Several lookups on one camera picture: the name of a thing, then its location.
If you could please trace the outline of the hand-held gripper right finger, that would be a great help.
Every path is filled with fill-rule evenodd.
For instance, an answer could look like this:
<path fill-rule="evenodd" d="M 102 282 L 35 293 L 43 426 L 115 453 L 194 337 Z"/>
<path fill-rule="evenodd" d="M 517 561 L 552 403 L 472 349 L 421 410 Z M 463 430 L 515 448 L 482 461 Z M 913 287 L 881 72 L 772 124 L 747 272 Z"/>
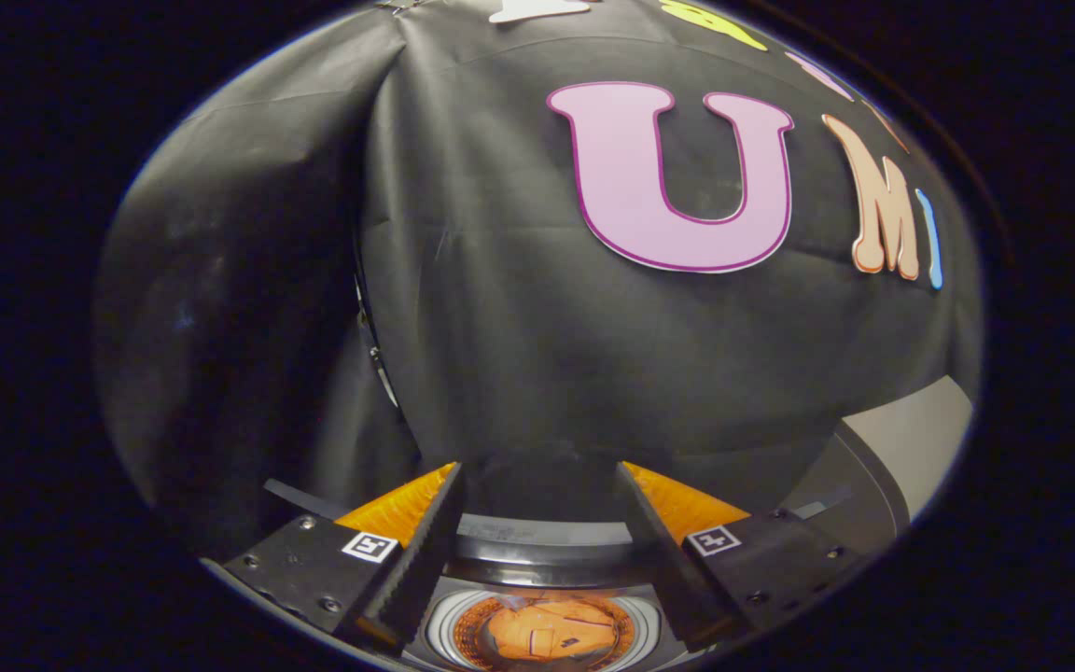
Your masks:
<path fill-rule="evenodd" d="M 616 490 L 649 582 L 687 650 L 746 642 L 850 583 L 865 557 L 786 507 L 739 510 L 631 462 Z"/>

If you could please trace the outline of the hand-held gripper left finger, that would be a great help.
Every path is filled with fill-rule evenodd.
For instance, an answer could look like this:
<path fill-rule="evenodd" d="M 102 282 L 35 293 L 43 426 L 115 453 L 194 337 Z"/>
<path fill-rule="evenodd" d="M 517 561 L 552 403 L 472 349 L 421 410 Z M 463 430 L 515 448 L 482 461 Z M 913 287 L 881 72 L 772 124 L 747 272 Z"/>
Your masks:
<path fill-rule="evenodd" d="M 204 564 L 274 645 L 310 654 L 401 654 L 457 551 L 461 462 L 314 462 L 301 494 L 255 478 L 206 501 Z"/>

